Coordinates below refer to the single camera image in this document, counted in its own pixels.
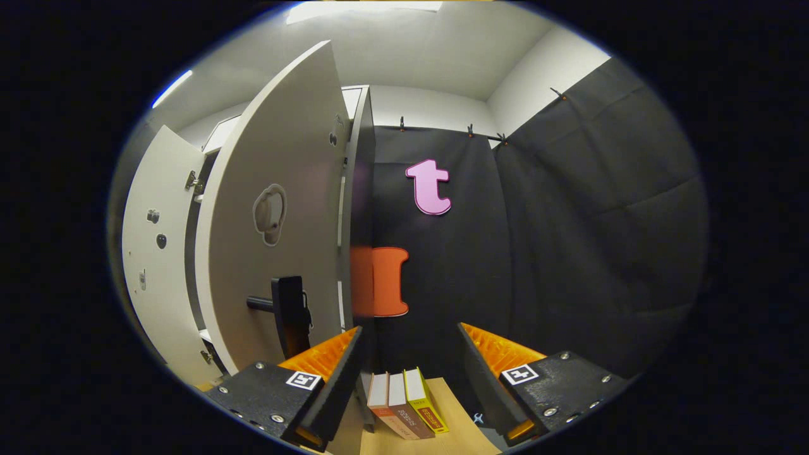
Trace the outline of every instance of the wooden surface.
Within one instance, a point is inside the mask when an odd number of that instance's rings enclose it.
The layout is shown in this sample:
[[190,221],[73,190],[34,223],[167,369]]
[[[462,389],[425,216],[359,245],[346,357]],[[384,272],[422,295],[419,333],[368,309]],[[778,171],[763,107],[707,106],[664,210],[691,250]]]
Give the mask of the wooden surface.
[[428,379],[427,385],[433,393],[441,416],[450,428],[448,433],[435,435],[423,440],[404,440],[387,425],[377,419],[375,432],[362,430],[361,455],[443,455],[467,453],[470,455],[494,455],[500,450],[481,433],[477,425],[452,394],[443,378]]

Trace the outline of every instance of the white door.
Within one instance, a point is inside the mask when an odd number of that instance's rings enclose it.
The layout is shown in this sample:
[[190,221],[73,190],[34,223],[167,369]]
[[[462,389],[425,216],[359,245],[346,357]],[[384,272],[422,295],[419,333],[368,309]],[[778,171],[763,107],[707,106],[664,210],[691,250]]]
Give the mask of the white door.
[[[205,327],[230,374],[284,359],[274,315],[246,305],[248,296],[271,298],[272,278],[303,277],[312,346],[341,332],[337,215],[348,128],[331,43],[323,41],[261,90],[219,151],[201,203],[195,265]],[[254,210],[265,191],[276,195],[258,226]]]
[[126,286],[138,320],[167,366],[191,385],[222,375],[200,354],[207,350],[185,282],[185,228],[194,203],[185,182],[189,171],[199,174],[203,161],[199,149],[160,128],[135,172],[121,238]]

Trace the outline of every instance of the pink letter t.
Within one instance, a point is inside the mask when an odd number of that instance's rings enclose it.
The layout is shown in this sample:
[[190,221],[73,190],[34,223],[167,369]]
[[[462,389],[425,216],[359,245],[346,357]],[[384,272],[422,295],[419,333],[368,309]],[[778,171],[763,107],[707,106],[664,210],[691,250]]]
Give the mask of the pink letter t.
[[416,194],[418,210],[428,215],[440,215],[450,210],[452,207],[450,199],[441,199],[438,196],[438,182],[449,181],[450,173],[436,168],[434,159],[425,159],[419,164],[414,164],[407,168],[404,174],[415,179],[413,191]]

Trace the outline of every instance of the yellow book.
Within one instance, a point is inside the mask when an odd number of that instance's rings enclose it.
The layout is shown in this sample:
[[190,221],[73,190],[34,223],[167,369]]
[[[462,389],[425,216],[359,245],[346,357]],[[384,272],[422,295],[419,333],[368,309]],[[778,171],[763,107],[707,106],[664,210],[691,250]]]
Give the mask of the yellow book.
[[410,406],[430,430],[436,434],[449,432],[450,428],[444,423],[438,408],[435,407],[435,399],[424,381],[421,370],[416,367],[414,370],[404,371],[404,374],[404,391]]

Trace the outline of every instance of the white wall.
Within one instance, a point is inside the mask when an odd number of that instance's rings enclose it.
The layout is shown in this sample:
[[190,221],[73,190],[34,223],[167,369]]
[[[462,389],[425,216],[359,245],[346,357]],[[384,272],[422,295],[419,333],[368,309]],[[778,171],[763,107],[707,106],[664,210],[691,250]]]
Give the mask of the white wall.
[[404,116],[404,127],[417,126],[497,136],[498,130],[489,106],[479,100],[452,95],[441,91],[422,90],[390,85],[371,86],[371,109],[374,125],[399,126]]
[[500,83],[487,105],[500,132],[509,135],[607,61],[609,56],[582,37],[554,26]]
[[216,124],[222,120],[225,120],[226,118],[241,115],[241,113],[244,112],[244,108],[247,108],[248,104],[249,103],[237,104],[231,108],[211,114],[208,117],[197,120],[182,130],[177,131],[177,134],[181,138],[190,142],[191,145],[202,150],[202,146],[205,145],[205,141],[208,140],[208,136],[210,136],[210,133],[214,130]]

